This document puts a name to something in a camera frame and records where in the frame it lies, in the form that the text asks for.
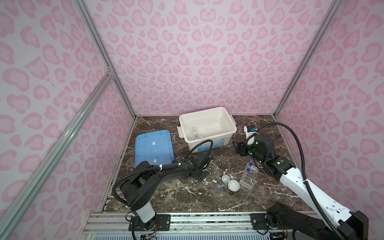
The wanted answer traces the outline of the clear glass flask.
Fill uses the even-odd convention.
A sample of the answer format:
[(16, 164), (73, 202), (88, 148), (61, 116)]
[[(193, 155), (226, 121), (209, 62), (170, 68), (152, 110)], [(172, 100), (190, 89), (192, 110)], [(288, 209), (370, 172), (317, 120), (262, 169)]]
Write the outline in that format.
[(200, 139), (202, 139), (202, 138), (203, 138), (203, 137), (200, 136), (199, 134), (195, 134), (195, 135), (192, 136), (192, 141), (200, 140)]

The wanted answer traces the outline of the test tube with blue cap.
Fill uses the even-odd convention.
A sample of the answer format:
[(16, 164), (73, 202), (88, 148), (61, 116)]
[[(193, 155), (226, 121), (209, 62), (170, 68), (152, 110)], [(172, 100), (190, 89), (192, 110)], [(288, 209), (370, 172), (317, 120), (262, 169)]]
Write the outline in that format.
[(250, 181), (251, 178), (252, 178), (252, 171), (250, 168), (247, 168), (245, 179), (246, 179), (246, 181)]

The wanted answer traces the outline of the clear plastic test tube rack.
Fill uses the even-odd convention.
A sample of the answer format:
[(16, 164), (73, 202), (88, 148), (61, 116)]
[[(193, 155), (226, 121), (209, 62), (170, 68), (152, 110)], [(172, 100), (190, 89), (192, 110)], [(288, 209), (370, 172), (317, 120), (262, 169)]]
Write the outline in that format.
[(248, 163), (245, 167), (242, 177), (240, 178), (240, 186), (252, 190), (255, 186), (259, 175), (259, 169), (253, 163)]

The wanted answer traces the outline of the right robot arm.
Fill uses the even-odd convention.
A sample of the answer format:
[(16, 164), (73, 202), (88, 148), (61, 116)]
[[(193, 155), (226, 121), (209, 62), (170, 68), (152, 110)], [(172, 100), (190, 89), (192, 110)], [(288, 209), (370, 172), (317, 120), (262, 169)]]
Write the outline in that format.
[(276, 203), (267, 209), (266, 225), (271, 229), (291, 228), (315, 240), (366, 240), (369, 237), (369, 219), (360, 212), (353, 212), (327, 195), (305, 178), (295, 164), (276, 153), (275, 142), (266, 134), (254, 134), (252, 144), (233, 142), (238, 155), (252, 157), (261, 164), (263, 171), (292, 190), (316, 214), (310, 217)]

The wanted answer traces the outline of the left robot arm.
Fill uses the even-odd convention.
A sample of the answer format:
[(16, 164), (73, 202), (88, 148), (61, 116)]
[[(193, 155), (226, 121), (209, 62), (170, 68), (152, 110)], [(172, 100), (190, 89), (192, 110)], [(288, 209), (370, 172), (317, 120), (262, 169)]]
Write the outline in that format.
[(143, 224), (155, 224), (157, 214), (150, 199), (159, 185), (173, 180), (194, 178), (202, 182), (209, 174), (213, 157), (198, 153), (194, 158), (175, 160), (168, 165), (140, 163), (131, 173), (117, 180), (112, 188), (114, 198), (138, 216)]

